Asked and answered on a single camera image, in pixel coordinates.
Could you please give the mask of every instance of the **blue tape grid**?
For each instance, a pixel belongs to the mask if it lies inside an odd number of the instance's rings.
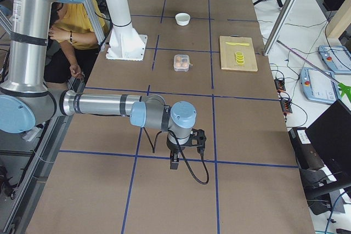
[[[131,15],[131,16],[144,16],[144,17],[156,17],[160,18],[160,23],[162,23],[163,18],[172,18],[170,16],[164,16],[165,13],[165,5],[166,1],[164,0],[163,8],[162,8],[162,15],[155,16],[155,15]],[[181,49],[166,49],[166,48],[159,48],[158,42],[160,40],[160,35],[157,35],[156,47],[155,48],[147,48],[155,50],[154,59],[152,62],[152,70],[154,70],[155,62],[156,62],[156,53],[158,50],[178,50],[181,52],[203,52],[203,53],[210,53],[211,56],[211,86],[214,89],[214,80],[213,80],[213,59],[212,53],[219,53],[212,50],[212,35],[211,35],[211,11],[210,11],[210,0],[208,0],[208,18],[193,18],[193,19],[207,19],[208,26],[210,30],[210,50],[181,50]],[[228,21],[243,21],[243,22],[258,22],[257,20],[236,20],[236,19],[228,19]],[[146,93],[147,95],[150,94],[150,85],[148,86],[147,91],[144,90],[128,90],[128,89],[109,89],[109,88],[98,88],[98,87],[86,87],[86,89],[96,89],[96,90],[112,90],[118,92],[137,92],[137,93]],[[217,234],[220,234],[220,212],[219,212],[219,190],[218,190],[218,164],[232,164],[232,165],[252,165],[252,166],[261,166],[261,167],[277,167],[277,168],[298,168],[294,165],[279,165],[279,164],[264,164],[264,163],[247,163],[247,162],[230,162],[230,161],[220,161],[217,160],[217,141],[216,141],[216,114],[215,114],[215,105],[214,99],[215,98],[233,98],[233,99],[244,99],[244,100],[263,100],[263,101],[279,101],[278,99],[264,99],[264,98],[247,98],[247,97],[239,97],[239,96],[221,96],[221,95],[214,95],[214,94],[185,94],[185,93],[166,93],[166,92],[152,92],[157,94],[172,94],[172,95],[183,95],[183,96],[204,96],[209,97],[212,99],[212,122],[213,122],[213,142],[214,142],[214,160],[205,160],[207,163],[214,163],[214,179],[215,179],[215,188],[216,188],[216,212],[217,212]],[[137,160],[138,158],[148,158],[148,159],[164,159],[169,160],[169,157],[162,157],[162,156],[146,156],[146,155],[139,155],[139,146],[141,141],[141,134],[142,129],[139,132],[138,144],[135,154],[123,154],[123,153],[108,153],[108,152],[89,152],[89,151],[74,151],[74,150],[60,150],[62,153],[81,153],[81,154],[88,154],[88,155],[106,155],[106,156],[121,156],[121,157],[130,157],[134,158],[133,163],[133,170],[131,175],[131,180],[129,183],[129,190],[126,202],[126,208],[124,210],[124,217],[123,217],[123,224],[121,229],[121,234],[124,234],[124,230],[126,227],[127,215],[128,215],[128,208],[129,202],[131,200],[132,195],[132,187],[133,181],[135,176],[135,169],[137,167]],[[190,159],[189,161],[193,162],[200,162],[200,159]]]

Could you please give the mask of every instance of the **computer monitor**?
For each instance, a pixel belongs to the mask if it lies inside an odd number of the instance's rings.
[[[305,189],[307,199],[345,189],[351,197],[351,111],[336,100],[307,129],[308,139],[337,181]]]

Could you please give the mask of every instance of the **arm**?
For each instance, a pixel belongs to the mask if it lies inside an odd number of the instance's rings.
[[[56,40],[66,40],[70,45],[70,36],[71,32],[67,30],[63,30],[61,28],[53,26],[49,29],[49,36],[51,39]],[[77,33],[72,32],[72,40],[75,42],[85,43],[85,44],[97,44],[98,40],[94,32],[87,33]]]
[[[60,46],[69,63],[71,64],[70,70],[72,77],[82,78],[82,70],[78,65],[74,47],[68,41],[62,41],[60,43]]]

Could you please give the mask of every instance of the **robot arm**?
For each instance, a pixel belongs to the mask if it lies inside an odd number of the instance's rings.
[[[56,1],[14,0],[9,75],[0,84],[0,129],[21,133],[52,117],[75,113],[122,115],[130,117],[132,125],[168,132],[171,169],[178,167],[183,148],[197,147],[203,153],[206,137],[203,130],[193,129],[196,110],[188,102],[170,107],[158,95],[82,94],[43,85],[50,7]]]

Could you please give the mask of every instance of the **wooden cutting board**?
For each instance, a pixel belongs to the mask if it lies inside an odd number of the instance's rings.
[[[230,43],[249,43],[249,46],[229,45]],[[231,71],[258,71],[256,56],[254,54],[253,44],[251,38],[246,37],[219,37],[220,47],[220,67],[222,70]],[[242,52],[244,54],[245,63],[239,65],[235,61],[235,52]]]

